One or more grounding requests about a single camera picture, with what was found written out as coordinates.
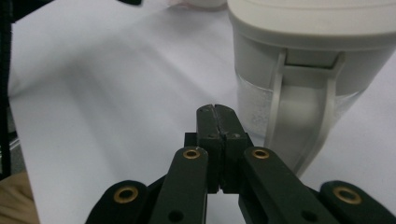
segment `plastic lid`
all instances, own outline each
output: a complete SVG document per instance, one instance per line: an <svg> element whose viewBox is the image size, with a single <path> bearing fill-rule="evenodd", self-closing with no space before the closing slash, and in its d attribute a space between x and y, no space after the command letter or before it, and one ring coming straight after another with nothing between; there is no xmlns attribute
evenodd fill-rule
<svg viewBox="0 0 396 224"><path fill-rule="evenodd" d="M396 45L396 0L228 0L234 29L269 45L359 50Z"/></svg>

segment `black mechanical linkage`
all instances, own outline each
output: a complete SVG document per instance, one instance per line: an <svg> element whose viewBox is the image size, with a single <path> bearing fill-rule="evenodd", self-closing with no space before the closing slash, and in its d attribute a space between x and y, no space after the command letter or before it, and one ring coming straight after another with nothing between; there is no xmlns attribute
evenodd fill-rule
<svg viewBox="0 0 396 224"><path fill-rule="evenodd" d="M111 187L87 223L202 224L207 193L219 187L239 194L247 224L396 223L390 211L348 183L328 182L320 192L306 187L273 151L253 147L227 106L200 107L197 133L186 133L184 145L168 174L148 188L128 181ZM117 202L133 195L129 204Z"/></svg>
<svg viewBox="0 0 396 224"><path fill-rule="evenodd" d="M273 151L248 148L242 170L268 223L338 223Z"/></svg>
<svg viewBox="0 0 396 224"><path fill-rule="evenodd" d="M207 153L198 147L180 149L163 182L149 224L205 223Z"/></svg>

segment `white plastic container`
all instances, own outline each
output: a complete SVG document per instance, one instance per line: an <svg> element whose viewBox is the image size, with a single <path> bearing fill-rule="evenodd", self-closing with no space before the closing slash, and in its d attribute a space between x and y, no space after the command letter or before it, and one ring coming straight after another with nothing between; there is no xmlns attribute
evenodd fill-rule
<svg viewBox="0 0 396 224"><path fill-rule="evenodd" d="M227 0L168 0L169 5L183 5L202 9L218 10L225 8Z"/></svg>
<svg viewBox="0 0 396 224"><path fill-rule="evenodd" d="M239 117L300 175L396 46L396 0L228 0Z"/></svg>

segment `pitcher handle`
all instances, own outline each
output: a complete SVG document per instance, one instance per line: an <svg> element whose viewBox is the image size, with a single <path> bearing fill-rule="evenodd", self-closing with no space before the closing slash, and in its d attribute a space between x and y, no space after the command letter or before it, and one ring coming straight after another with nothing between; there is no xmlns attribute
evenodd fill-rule
<svg viewBox="0 0 396 224"><path fill-rule="evenodd" d="M345 64L340 53L332 68L286 64L279 54L264 146L297 175L315 158L332 126L335 80Z"/></svg>

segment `white backdrop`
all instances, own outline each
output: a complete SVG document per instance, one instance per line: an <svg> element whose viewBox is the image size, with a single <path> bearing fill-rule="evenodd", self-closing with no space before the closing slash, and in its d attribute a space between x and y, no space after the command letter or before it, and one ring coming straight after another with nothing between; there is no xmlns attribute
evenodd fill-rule
<svg viewBox="0 0 396 224"><path fill-rule="evenodd" d="M366 190L396 214L396 55L302 177ZM146 0L56 0L14 25L10 102L42 223L83 223L105 190L164 175L195 110L236 109L232 26ZM210 195L207 223L244 223Z"/></svg>

